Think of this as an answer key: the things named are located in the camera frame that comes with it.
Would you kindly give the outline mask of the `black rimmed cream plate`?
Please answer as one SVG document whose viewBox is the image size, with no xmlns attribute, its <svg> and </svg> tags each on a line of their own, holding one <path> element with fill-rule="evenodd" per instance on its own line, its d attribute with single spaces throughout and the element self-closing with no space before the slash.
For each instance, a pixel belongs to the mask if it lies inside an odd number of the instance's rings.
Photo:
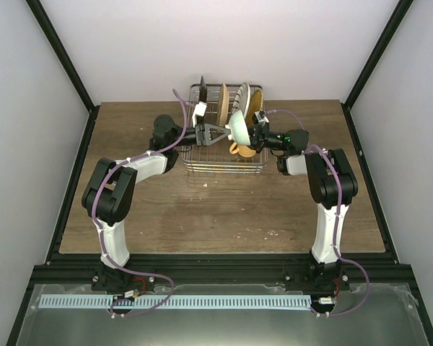
<svg viewBox="0 0 433 346">
<path fill-rule="evenodd" d="M 199 84 L 198 100 L 199 102 L 207 103 L 207 97 L 208 97 L 208 87 L 206 85 L 205 78 L 201 76 L 201 80 Z"/>
</svg>

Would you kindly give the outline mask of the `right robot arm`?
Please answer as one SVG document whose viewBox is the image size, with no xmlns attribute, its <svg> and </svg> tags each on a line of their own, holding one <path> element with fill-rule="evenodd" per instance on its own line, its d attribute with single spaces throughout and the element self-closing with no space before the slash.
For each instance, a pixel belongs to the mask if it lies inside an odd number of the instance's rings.
<svg viewBox="0 0 433 346">
<path fill-rule="evenodd" d="M 358 182 L 341 148 L 326 150 L 310 142 L 304 129 L 277 133 L 267 124 L 248 128 L 250 147 L 256 151 L 279 151 L 278 171 L 284 175 L 307 176 L 312 199 L 317 205 L 315 240 L 305 265 L 305 280 L 314 290 L 323 290 L 338 280 L 344 219 Z"/>
</svg>

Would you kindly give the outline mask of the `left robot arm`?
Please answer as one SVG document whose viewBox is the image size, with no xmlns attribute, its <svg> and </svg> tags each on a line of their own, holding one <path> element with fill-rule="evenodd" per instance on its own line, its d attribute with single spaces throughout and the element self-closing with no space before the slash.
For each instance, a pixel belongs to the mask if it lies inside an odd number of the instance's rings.
<svg viewBox="0 0 433 346">
<path fill-rule="evenodd" d="M 154 120 L 149 150 L 114 161 L 101 158 L 82 196 L 82 207 L 92 218 L 100 241 L 98 286 L 127 290 L 134 280 L 126 268 L 130 252 L 126 245 L 125 218 L 131 209 L 137 183 L 170 171 L 178 159 L 176 146 L 211 146 L 230 135 L 230 129 L 210 123 L 180 127 L 169 115 Z"/>
</svg>

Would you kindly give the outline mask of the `yellow ceramic mug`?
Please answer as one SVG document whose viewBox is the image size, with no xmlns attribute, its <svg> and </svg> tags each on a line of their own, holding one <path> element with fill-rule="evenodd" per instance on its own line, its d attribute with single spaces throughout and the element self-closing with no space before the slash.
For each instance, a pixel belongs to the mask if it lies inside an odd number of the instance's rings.
<svg viewBox="0 0 433 346">
<path fill-rule="evenodd" d="M 231 144 L 229 152 L 231 153 L 231 155 L 238 154 L 244 158 L 251 158 L 257 154 L 255 150 L 249 148 L 248 146 L 240 145 L 235 142 Z"/>
</svg>

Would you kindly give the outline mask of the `green celadon bowl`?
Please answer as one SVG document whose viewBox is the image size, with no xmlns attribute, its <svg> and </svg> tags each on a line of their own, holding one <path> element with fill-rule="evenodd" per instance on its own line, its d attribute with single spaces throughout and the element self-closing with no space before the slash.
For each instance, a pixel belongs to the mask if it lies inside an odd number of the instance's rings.
<svg viewBox="0 0 433 346">
<path fill-rule="evenodd" d="M 238 110 L 232 114 L 228 123 L 224 127 L 229 131 L 228 139 L 230 141 L 234 141 L 238 145 L 250 145 L 248 127 L 245 123 L 245 118 L 241 110 Z"/>
</svg>

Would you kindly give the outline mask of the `white blue striped plate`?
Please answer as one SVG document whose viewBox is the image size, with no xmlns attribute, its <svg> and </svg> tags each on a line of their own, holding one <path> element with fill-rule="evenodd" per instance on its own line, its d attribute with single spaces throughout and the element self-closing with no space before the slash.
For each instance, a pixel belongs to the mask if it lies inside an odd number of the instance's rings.
<svg viewBox="0 0 433 346">
<path fill-rule="evenodd" d="M 250 105 L 250 85 L 244 82 L 240 85 L 232 103 L 232 114 L 241 111 L 245 114 Z"/>
</svg>

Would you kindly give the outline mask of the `yellow woven pattern plate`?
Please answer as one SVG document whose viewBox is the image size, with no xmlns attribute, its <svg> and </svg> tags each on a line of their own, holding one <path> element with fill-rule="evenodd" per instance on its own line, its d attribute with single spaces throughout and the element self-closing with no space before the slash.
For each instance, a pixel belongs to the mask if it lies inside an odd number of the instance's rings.
<svg viewBox="0 0 433 346">
<path fill-rule="evenodd" d="M 263 109 L 263 90 L 255 89 L 250 98 L 248 115 L 253 115 Z"/>
</svg>

